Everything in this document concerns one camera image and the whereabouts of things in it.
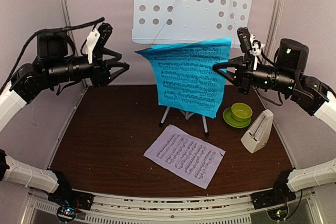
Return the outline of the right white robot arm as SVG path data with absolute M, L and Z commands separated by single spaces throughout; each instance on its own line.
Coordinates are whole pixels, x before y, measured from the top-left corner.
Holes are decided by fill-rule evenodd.
M 225 63 L 213 65 L 213 70 L 247 94 L 250 87 L 264 91 L 274 90 L 299 105 L 335 130 L 335 92 L 316 77 L 304 74 L 309 48 L 292 39 L 284 38 L 276 51 L 274 60 L 263 52 L 261 42 L 242 39 L 244 53 Z M 335 160 L 320 165 L 290 169 L 281 172 L 272 189 L 253 193 L 254 209 L 285 205 L 296 198 L 296 192 L 306 188 L 335 182 Z

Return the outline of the front aluminium rail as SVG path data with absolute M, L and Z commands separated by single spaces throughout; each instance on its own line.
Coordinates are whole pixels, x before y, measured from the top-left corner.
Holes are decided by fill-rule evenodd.
M 89 210 L 73 223 L 278 223 L 275 213 L 287 210 L 282 223 L 323 223 L 312 190 L 297 193 L 282 205 L 256 209 L 250 191 L 200 197 L 133 197 L 95 193 Z

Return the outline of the white perforated music stand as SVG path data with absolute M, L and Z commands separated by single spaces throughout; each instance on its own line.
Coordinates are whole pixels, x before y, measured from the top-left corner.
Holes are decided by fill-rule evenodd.
M 134 0 L 132 40 L 137 44 L 191 44 L 230 38 L 247 26 L 252 0 Z

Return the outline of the white metronome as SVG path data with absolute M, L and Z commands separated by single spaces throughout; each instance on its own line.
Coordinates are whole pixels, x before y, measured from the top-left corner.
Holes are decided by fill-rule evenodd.
M 241 143 L 247 151 L 255 153 L 266 146 L 270 137 L 274 114 L 266 109 L 262 111 L 257 119 L 241 138 Z

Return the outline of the blue sheet music page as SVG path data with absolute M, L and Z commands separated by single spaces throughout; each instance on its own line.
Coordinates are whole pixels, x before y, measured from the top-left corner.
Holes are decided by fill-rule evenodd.
M 224 97 L 225 78 L 213 65 L 228 62 L 231 44 L 230 38 L 221 38 L 154 45 L 137 54 L 153 69 L 159 105 L 214 119 Z

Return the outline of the green bowl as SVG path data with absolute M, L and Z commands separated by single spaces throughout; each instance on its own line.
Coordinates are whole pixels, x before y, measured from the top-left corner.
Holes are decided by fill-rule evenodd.
M 231 112 L 233 119 L 238 122 L 245 122 L 253 115 L 251 107 L 245 103 L 234 103 L 231 106 Z

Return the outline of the aluminium frame post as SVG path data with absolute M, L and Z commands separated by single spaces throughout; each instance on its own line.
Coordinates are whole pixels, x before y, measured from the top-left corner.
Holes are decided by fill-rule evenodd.
M 265 55 L 267 59 L 272 59 L 272 53 L 275 48 L 275 35 L 280 24 L 282 9 L 284 5 L 284 0 L 274 0 L 273 7 L 272 7 L 272 14 L 270 19 L 270 25 L 268 29 L 268 34 L 266 38 L 266 46 L 265 46 Z
M 67 0 L 60 0 L 60 4 L 61 4 L 61 9 L 62 9 L 62 14 L 63 14 L 65 25 L 66 26 L 71 26 Z M 77 50 L 77 47 L 76 47 L 76 41 L 75 41 L 75 38 L 74 38 L 73 31 L 68 32 L 68 34 L 69 34 L 70 38 L 72 39 L 72 41 L 74 42 L 74 45 L 75 45 L 75 56 L 78 56 L 78 50 Z M 86 80 L 81 81 L 81 86 L 83 87 L 84 90 L 87 89 L 88 85 L 86 83 Z

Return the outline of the green saucer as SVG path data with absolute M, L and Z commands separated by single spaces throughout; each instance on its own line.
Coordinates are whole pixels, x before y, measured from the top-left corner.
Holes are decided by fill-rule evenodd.
M 231 108 L 226 108 L 223 111 L 223 120 L 231 127 L 242 129 L 247 127 L 251 123 L 251 118 L 243 122 L 237 121 L 233 118 Z

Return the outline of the lilac sheet music page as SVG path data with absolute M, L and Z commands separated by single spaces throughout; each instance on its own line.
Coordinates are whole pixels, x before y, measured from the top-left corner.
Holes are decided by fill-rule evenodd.
M 207 189 L 225 154 L 225 150 L 170 124 L 145 151 L 144 157 Z

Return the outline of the right aluminium frame post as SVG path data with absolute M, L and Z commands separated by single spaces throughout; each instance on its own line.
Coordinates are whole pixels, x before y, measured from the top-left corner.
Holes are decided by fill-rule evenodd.
M 266 46 L 265 46 L 265 55 L 267 59 L 272 59 L 272 53 L 275 48 L 275 35 L 280 24 L 282 9 L 284 5 L 284 0 L 274 0 L 273 7 L 272 7 L 272 14 L 270 19 L 270 25 L 268 29 L 268 34 L 266 38 Z

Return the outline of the left aluminium frame post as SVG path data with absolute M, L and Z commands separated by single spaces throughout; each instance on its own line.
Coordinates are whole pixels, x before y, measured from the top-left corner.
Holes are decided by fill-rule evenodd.
M 61 9 L 62 9 L 62 14 L 63 14 L 65 25 L 66 26 L 71 26 L 67 0 L 60 0 L 60 4 L 61 4 Z M 78 56 L 78 50 L 77 50 L 77 47 L 76 47 L 76 41 L 75 41 L 75 38 L 74 38 L 73 31 L 68 32 L 68 34 L 69 34 L 70 38 L 72 39 L 72 41 L 74 42 L 74 45 L 75 45 L 75 56 Z M 88 85 L 86 83 L 86 80 L 81 81 L 81 86 L 83 87 L 84 90 L 87 89 Z

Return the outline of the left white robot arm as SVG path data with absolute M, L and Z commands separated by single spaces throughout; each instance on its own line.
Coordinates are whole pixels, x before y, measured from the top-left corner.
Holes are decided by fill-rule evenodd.
M 34 32 L 1 87 L 1 129 L 42 91 L 57 95 L 90 79 L 105 87 L 129 70 L 122 55 L 105 47 L 113 28 L 104 18 L 76 26 L 45 28 Z M 73 206 L 80 196 L 59 171 L 43 170 L 19 162 L 1 150 L 1 180 L 44 191 L 61 206 Z

